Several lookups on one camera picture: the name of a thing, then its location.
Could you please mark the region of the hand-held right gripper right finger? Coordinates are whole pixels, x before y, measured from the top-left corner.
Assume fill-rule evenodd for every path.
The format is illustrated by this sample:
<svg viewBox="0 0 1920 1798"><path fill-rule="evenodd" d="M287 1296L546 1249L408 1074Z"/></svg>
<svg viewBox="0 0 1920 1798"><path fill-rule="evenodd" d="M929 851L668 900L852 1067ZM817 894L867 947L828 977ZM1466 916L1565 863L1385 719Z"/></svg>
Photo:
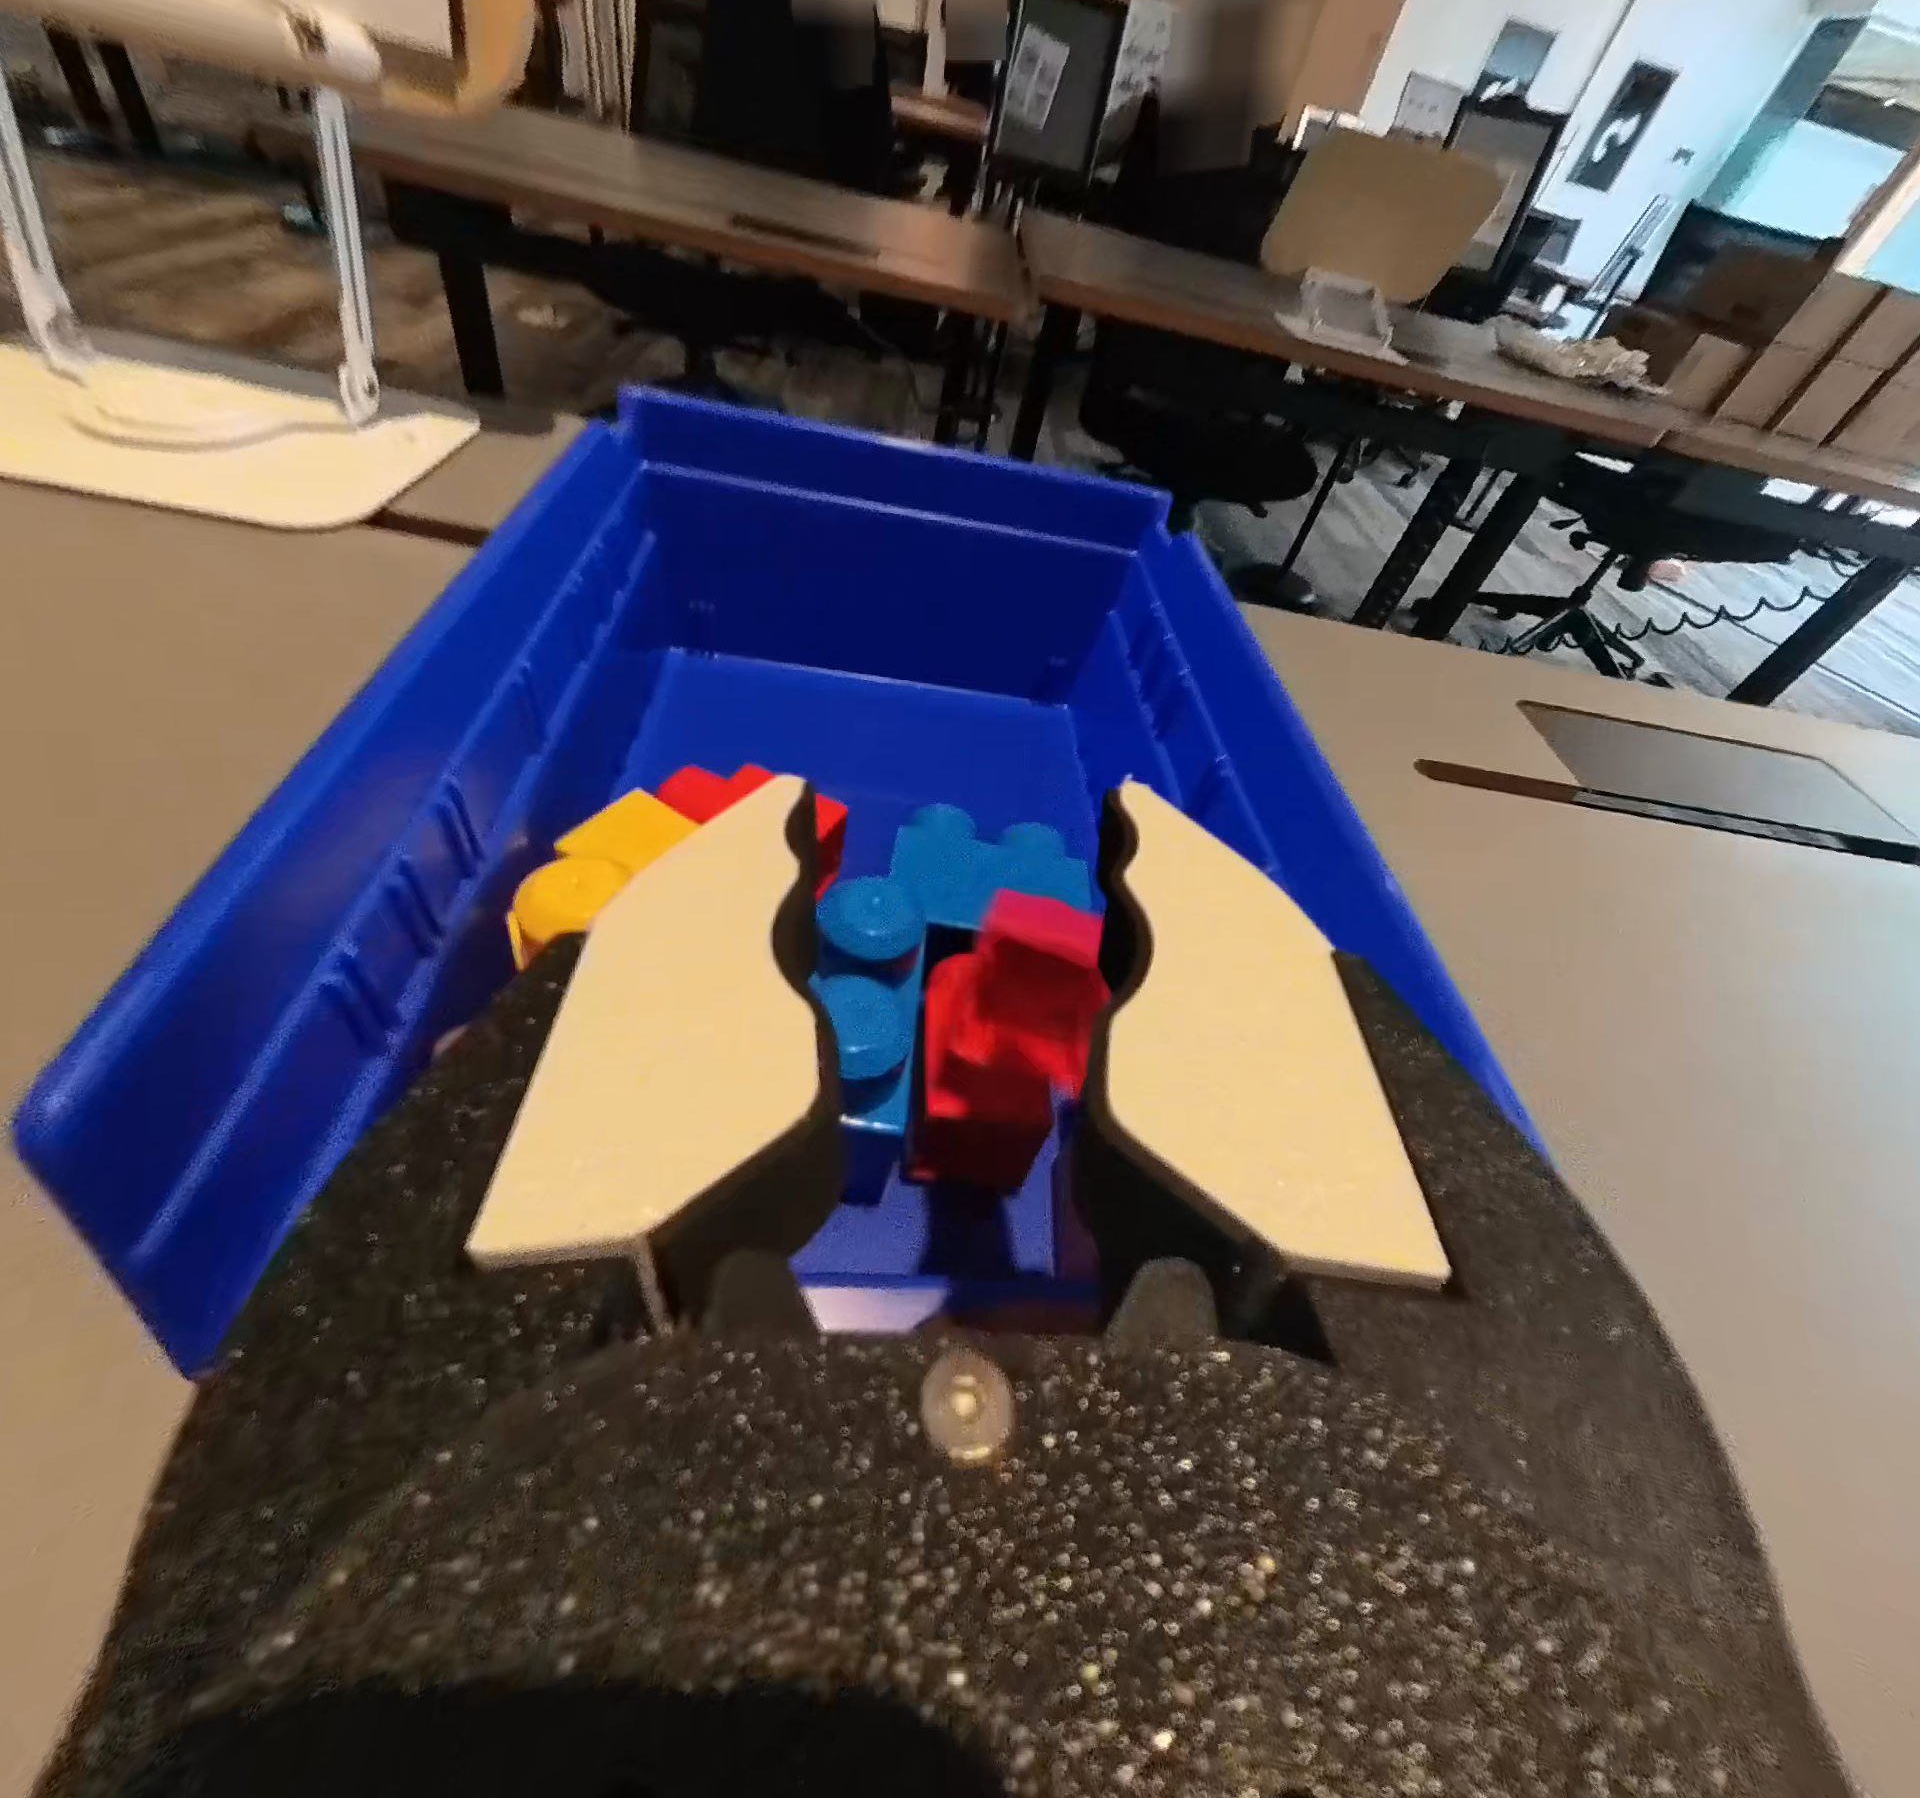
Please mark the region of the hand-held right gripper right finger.
<svg viewBox="0 0 1920 1798"><path fill-rule="evenodd" d="M1310 1277L1438 1294L1451 1261L1336 947L1140 778L1102 808L1100 971L1077 1101L1102 1257L1197 1238Z"/></svg>

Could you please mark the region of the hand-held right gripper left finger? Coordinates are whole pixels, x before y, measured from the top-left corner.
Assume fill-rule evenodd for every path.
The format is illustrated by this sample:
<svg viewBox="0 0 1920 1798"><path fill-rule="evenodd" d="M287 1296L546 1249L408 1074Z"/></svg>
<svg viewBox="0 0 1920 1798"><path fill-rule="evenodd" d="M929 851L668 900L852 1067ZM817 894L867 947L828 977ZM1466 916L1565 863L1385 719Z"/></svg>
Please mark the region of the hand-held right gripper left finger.
<svg viewBox="0 0 1920 1798"><path fill-rule="evenodd" d="M700 1320L727 1261L789 1260L848 1159L817 963L815 791L776 774L589 921L464 1252L490 1274L616 1261Z"/></svg>

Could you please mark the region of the blue mega block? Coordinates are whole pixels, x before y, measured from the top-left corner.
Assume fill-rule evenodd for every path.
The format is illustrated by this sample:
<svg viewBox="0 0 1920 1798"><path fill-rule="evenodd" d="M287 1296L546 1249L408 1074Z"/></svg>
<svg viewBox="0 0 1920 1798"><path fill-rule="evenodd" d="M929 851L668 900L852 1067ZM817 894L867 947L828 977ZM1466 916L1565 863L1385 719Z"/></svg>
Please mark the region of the blue mega block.
<svg viewBox="0 0 1920 1798"><path fill-rule="evenodd" d="M835 1045L842 1199L876 1207L905 1151L927 921L892 875L835 879L817 902L815 919L811 987Z"/></svg>
<svg viewBox="0 0 1920 1798"><path fill-rule="evenodd" d="M984 835L950 802L923 804L897 825L886 874L933 930L980 932L1001 892L1094 910L1090 865L1056 825L1013 822Z"/></svg>

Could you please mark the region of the red mega block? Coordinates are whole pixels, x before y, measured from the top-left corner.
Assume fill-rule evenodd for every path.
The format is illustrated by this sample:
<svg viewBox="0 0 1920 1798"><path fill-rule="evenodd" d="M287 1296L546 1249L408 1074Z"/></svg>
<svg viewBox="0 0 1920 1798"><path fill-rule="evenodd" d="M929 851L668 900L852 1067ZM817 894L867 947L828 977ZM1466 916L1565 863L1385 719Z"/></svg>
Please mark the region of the red mega block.
<svg viewBox="0 0 1920 1798"><path fill-rule="evenodd" d="M736 802L772 781L773 772L756 762L743 762L722 775L698 763L684 763L668 774L654 790L657 802L705 825ZM838 879L845 854L850 808L815 790L813 793L813 897L820 902Z"/></svg>
<svg viewBox="0 0 1920 1798"><path fill-rule="evenodd" d="M923 1070L905 1173L1010 1195L1083 1087L1091 1025L1109 997L1102 916L999 890L971 946L923 979Z"/></svg>

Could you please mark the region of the blue plastic bin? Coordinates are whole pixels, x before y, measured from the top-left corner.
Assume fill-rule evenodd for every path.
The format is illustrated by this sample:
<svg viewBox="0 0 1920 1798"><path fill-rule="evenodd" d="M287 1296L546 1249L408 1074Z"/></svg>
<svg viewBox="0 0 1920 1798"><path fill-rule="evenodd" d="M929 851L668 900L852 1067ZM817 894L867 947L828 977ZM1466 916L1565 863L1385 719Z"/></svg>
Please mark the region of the blue plastic bin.
<svg viewBox="0 0 1920 1798"><path fill-rule="evenodd" d="M186 1376L431 1042L535 846L698 763L796 769L888 860L923 804L1090 860L1142 778L1538 1132L1222 578L1081 471L628 389L316 736L13 1115Z"/></svg>

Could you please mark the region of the yellow mega block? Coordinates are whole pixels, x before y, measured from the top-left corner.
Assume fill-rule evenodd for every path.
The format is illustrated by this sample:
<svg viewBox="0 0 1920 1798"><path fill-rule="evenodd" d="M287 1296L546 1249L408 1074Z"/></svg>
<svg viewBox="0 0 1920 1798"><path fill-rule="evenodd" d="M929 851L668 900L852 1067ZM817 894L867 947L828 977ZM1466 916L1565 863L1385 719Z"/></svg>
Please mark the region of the yellow mega block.
<svg viewBox="0 0 1920 1798"><path fill-rule="evenodd" d="M522 875L507 904L514 968L528 969L547 946L586 933L633 875L696 830L684 812L633 790L559 834L552 857Z"/></svg>

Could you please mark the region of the dark table panel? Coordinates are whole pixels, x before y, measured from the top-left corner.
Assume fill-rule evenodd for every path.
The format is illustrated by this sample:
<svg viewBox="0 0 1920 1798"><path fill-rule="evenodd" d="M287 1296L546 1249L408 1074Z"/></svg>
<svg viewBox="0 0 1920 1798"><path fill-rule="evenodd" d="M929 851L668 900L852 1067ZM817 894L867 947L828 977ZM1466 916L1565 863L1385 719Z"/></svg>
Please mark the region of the dark table panel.
<svg viewBox="0 0 1920 1798"><path fill-rule="evenodd" d="M1432 781L1683 825L1797 849L1917 865L1916 815L1890 809L1817 754L1521 702L1559 775L1423 755Z"/></svg>

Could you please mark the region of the black office chair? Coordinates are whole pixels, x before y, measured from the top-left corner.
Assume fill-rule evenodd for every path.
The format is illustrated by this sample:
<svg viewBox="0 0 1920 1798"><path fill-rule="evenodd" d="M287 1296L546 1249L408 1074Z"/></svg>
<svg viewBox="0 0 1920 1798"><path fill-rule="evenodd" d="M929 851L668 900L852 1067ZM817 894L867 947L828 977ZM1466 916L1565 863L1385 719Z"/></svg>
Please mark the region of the black office chair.
<svg viewBox="0 0 1920 1798"><path fill-rule="evenodd" d="M1675 502L1675 480L1641 467L1612 467L1597 459L1567 463L1547 502L1567 513L1556 528L1569 532L1572 544L1596 560L1565 592L1496 592L1485 586L1473 589L1467 610L1485 612L1501 624L1527 621L1518 634L1492 643L1500 655L1573 649L1604 678L1641 682L1648 659L1637 643L1648 635L1745 626L1764 613L1791 615L1815 596L1811 586L1801 586L1788 602L1762 596L1745 610L1686 610L1669 624L1621 630L1599 619L1592 605L1608 578L1613 578L1618 592L1630 592L1646 587L1654 565L1667 560L1682 565L1783 565L1797 554L1800 542L1731 517L1683 512Z"/></svg>
<svg viewBox="0 0 1920 1798"><path fill-rule="evenodd" d="M1102 317L1076 420L1190 532L1205 502L1262 512L1319 491L1319 462L1281 417L1289 383L1281 357Z"/></svg>

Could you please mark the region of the white stand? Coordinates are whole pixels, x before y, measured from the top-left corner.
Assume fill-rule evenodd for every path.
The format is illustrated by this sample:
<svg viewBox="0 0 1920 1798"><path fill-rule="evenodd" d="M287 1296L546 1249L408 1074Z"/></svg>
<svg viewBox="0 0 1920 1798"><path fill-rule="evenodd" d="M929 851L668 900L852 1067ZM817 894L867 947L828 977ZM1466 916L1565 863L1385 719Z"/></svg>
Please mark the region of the white stand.
<svg viewBox="0 0 1920 1798"><path fill-rule="evenodd" d="M445 463L475 417L379 402L348 103L449 112L452 0L3 0L3 9L258 81L308 90L337 281L336 379L162 337L95 341L62 283L3 93L3 250L24 341L3 341L3 477L277 532L359 524Z"/></svg>

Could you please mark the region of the crumpled pale item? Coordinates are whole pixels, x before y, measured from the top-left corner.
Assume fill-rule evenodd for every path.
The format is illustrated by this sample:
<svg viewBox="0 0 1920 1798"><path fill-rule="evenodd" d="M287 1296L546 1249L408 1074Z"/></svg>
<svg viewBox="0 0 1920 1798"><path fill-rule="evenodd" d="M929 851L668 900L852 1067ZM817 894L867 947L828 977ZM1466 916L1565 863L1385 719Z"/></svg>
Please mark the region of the crumpled pale item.
<svg viewBox="0 0 1920 1798"><path fill-rule="evenodd" d="M1565 337L1500 313L1492 319L1500 357L1536 376L1619 393L1659 395L1649 376L1649 353L1612 336Z"/></svg>

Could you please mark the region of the long brown desk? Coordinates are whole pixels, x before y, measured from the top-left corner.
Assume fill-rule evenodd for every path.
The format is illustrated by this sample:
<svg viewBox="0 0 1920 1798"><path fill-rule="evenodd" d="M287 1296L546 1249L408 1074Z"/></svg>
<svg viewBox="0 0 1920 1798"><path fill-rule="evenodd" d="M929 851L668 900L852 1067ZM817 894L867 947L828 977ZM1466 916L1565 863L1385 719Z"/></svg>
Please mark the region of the long brown desk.
<svg viewBox="0 0 1920 1798"><path fill-rule="evenodd" d="M1013 236L943 208L515 106L471 120L385 114L349 129L392 236L433 256L461 386L504 397L491 269L589 292L684 347L679 386L725 395L725 347L835 346L929 361L935 434L968 406L980 326L1032 295Z"/></svg>
<svg viewBox="0 0 1920 1798"><path fill-rule="evenodd" d="M1366 587L1354 613L1359 628L1385 626L1401 605L1457 512L1467 466L1506 471L1506 490L1420 608L1414 635L1448 640L1580 452L1649 457L1633 482L1667 491L1675 513L1815 540L1861 561L1731 689L1734 702L1778 699L1916 571L1914 524L1823 505L1828 496L1847 496L1914 513L1916 466L1675 411L1651 395L1577 386L1501 355L1422 364L1328 346L1284 324L1281 311L1297 292L1291 280L1039 208L1022 214L1016 240L1028 292L1042 307L1010 432L1007 453L1018 462L1038 452L1051 376L1081 315L1460 406L1457 417L1414 413L1409 434L1398 438L1403 450L1446 459L1448 470Z"/></svg>

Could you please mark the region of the tan board on clear stand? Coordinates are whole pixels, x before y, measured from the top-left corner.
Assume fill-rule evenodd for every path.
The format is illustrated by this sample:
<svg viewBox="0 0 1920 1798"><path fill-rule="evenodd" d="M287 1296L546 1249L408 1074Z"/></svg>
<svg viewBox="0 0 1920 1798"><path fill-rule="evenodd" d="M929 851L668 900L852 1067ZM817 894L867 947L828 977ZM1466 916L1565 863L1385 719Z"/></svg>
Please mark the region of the tan board on clear stand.
<svg viewBox="0 0 1920 1798"><path fill-rule="evenodd" d="M1258 252L1284 329L1401 364L1393 309L1420 304L1473 247L1504 173L1423 137L1328 129L1299 162Z"/></svg>

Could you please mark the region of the stack of cardboard boxes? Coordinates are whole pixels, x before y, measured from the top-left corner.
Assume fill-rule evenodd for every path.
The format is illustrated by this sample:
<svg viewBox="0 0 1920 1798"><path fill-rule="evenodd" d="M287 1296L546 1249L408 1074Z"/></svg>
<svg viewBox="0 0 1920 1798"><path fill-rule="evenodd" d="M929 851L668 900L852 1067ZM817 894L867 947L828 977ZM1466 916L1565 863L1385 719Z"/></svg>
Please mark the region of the stack of cardboard boxes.
<svg viewBox="0 0 1920 1798"><path fill-rule="evenodd" d="M1731 245L1672 307L1608 334L1693 415L1887 466L1917 457L1917 295L1822 257Z"/></svg>

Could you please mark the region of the black framed monitor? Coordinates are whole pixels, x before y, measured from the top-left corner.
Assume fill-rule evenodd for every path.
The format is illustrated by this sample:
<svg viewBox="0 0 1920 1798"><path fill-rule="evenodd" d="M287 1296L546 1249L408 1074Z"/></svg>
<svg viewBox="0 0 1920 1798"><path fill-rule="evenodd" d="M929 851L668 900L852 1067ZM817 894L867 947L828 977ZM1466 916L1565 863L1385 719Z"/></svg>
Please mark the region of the black framed monitor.
<svg viewBox="0 0 1920 1798"><path fill-rule="evenodd" d="M1124 0L1010 0L984 149L991 180L1060 194L1087 184L1125 20Z"/></svg>

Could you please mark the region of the dark wall picture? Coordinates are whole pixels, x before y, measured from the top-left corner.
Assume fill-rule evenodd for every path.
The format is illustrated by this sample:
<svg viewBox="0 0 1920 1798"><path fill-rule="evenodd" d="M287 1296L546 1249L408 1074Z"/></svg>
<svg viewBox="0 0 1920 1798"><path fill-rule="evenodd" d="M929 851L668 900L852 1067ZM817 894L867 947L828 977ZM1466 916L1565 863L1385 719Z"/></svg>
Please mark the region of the dark wall picture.
<svg viewBox="0 0 1920 1798"><path fill-rule="evenodd" d="M1659 115L1678 81L1678 71L1649 59L1633 59L1587 131L1565 182L1582 192L1608 194L1644 131Z"/></svg>

